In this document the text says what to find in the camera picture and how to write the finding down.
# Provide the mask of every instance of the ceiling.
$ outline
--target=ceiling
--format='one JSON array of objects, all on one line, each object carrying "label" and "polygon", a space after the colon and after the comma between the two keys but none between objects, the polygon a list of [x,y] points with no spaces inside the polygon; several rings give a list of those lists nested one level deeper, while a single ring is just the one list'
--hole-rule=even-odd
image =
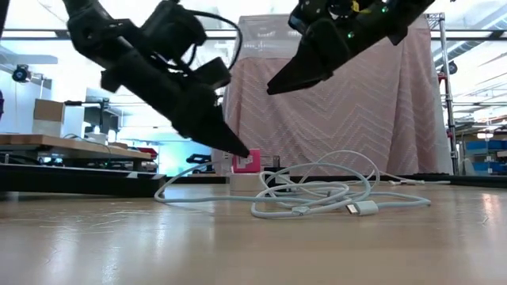
[{"label": "ceiling", "polygon": [[[130,18],[141,25],[151,14],[160,0],[100,0],[102,5],[116,18]],[[290,13],[298,0],[182,0],[181,4],[187,9],[203,10],[217,13],[234,22],[242,15],[266,13]],[[480,29],[485,19],[505,8],[505,0],[436,0],[428,9],[428,13],[446,13],[448,29]],[[12,0],[7,17],[7,29],[64,29],[67,14],[61,0]],[[215,20],[202,19],[206,29],[230,29],[228,25]],[[70,41],[2,41],[2,46],[27,55],[54,55],[59,58],[58,65],[34,66],[35,72],[46,74],[50,78],[57,78],[69,74],[86,78],[91,89],[99,90],[101,68],[80,56],[72,47]],[[210,59],[220,56],[226,63],[232,56],[234,41],[209,40],[198,50],[194,66],[199,66]],[[433,43],[435,59],[439,56],[440,43]],[[459,72],[452,76],[453,93],[457,101],[507,101],[507,43],[484,43],[480,47],[470,50],[455,58]],[[93,93],[97,96],[109,96],[111,101],[123,104],[115,111],[124,116],[146,114],[154,112],[142,101],[126,89],[121,89],[116,95],[104,92]],[[477,107],[458,107],[456,116],[470,116],[478,110]]]}]

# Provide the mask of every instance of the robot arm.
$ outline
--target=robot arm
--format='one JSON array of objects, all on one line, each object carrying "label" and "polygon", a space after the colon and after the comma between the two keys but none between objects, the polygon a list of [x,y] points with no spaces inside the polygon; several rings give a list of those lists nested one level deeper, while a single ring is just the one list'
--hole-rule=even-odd
[{"label": "robot arm", "polygon": [[434,0],[299,0],[288,24],[302,35],[292,60],[268,83],[268,94],[317,85],[354,56],[388,37],[399,44]]},{"label": "robot arm", "polygon": [[125,86],[186,138],[247,157],[248,149],[223,120],[215,90],[231,81],[221,58],[196,70],[181,57],[202,45],[206,32],[195,13],[164,0],[140,28],[113,19],[98,0],[63,0],[74,48],[104,67],[101,87]]}]

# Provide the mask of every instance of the pink box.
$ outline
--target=pink box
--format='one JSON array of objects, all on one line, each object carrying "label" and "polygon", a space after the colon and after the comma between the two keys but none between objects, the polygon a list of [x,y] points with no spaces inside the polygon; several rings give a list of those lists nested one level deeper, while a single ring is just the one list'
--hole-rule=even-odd
[{"label": "pink box", "polygon": [[250,150],[248,158],[232,158],[233,173],[259,173],[261,171],[261,150]]}]

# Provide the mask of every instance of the table surface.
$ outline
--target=table surface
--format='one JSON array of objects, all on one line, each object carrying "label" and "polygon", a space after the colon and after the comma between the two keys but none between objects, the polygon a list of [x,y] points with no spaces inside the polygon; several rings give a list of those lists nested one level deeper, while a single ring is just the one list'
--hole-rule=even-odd
[{"label": "table surface", "polygon": [[0,146],[3,148],[10,147],[10,150],[28,150],[34,146],[52,146],[50,153],[62,154],[67,158],[139,158],[151,160],[150,154],[140,151],[48,135],[0,135]]},{"label": "table surface", "polygon": [[[10,193],[0,202],[0,278],[2,285],[507,284],[507,192],[395,191],[433,205],[262,220],[249,203]],[[227,193],[225,185],[166,191]]]}]

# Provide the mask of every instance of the tangled white cable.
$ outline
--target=tangled white cable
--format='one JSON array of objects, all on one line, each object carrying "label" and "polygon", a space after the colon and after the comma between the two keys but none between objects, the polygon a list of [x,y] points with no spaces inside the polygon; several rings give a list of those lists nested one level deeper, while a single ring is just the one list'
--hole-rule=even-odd
[{"label": "tangled white cable", "polygon": [[[358,173],[357,171],[344,167],[342,165],[336,165],[332,163],[322,162],[324,159],[328,158],[331,155],[339,154],[339,153],[349,153],[356,154],[366,159],[373,167],[373,172],[370,176],[365,177]],[[363,154],[357,153],[351,150],[338,150],[332,153],[325,155],[320,158],[318,161],[313,163],[307,163],[302,165],[294,165],[291,167],[287,167],[279,172],[273,173],[269,171],[264,171],[259,173],[259,179],[261,180],[262,185],[265,190],[261,191],[255,197],[245,197],[245,196],[215,196],[215,197],[207,197],[207,198],[198,198],[198,199],[166,199],[161,197],[161,194],[165,191],[166,187],[172,184],[176,179],[183,177],[186,173],[192,172],[194,169],[200,169],[204,166],[211,164],[223,163],[224,161],[215,161],[215,162],[207,162],[201,165],[197,165],[186,171],[176,175],[171,178],[167,183],[165,183],[154,195],[156,201],[160,203],[201,203],[201,202],[215,202],[215,201],[243,201],[243,202],[251,202],[251,212],[252,215],[257,218],[262,219],[274,219],[274,218],[290,218],[296,216],[303,215],[312,215],[312,214],[321,214],[331,211],[336,211],[339,209],[346,208],[350,214],[353,215],[372,215],[376,214],[379,209],[386,207],[416,207],[416,206],[428,206],[431,204],[431,201],[425,198],[421,198],[418,196],[410,196],[400,193],[394,192],[372,192],[372,189],[380,183],[380,174],[381,172],[373,163],[372,160],[364,156]],[[289,179],[281,176],[284,173],[290,172],[294,169],[307,168],[310,167],[310,170],[307,174],[299,181],[298,183],[294,183]],[[350,181],[350,182],[305,182],[305,180],[310,175],[310,172],[315,167],[329,167],[334,169],[339,169],[351,173],[359,180]],[[373,184],[368,181],[368,179],[375,176],[375,181]],[[401,177],[396,177],[389,175],[395,179],[403,180]],[[269,183],[272,179],[279,178],[285,181],[285,185],[280,185],[276,187],[269,187],[267,183]],[[412,184],[424,184],[424,181],[415,181],[415,180],[406,180],[411,181]],[[447,181],[438,181],[433,182],[435,184],[447,184]],[[350,185],[351,184],[362,184],[364,186],[364,190],[362,192],[351,192]],[[289,192],[278,192],[278,190],[289,189]],[[317,199],[303,199],[303,198],[295,198],[293,196],[298,195],[309,195],[317,197]],[[392,196],[395,198],[401,198],[409,201],[397,201],[397,202],[383,202],[376,203],[368,198],[371,196]],[[257,209],[257,203],[276,203],[279,207],[288,209],[290,211],[279,211],[279,212],[263,212]]]}]

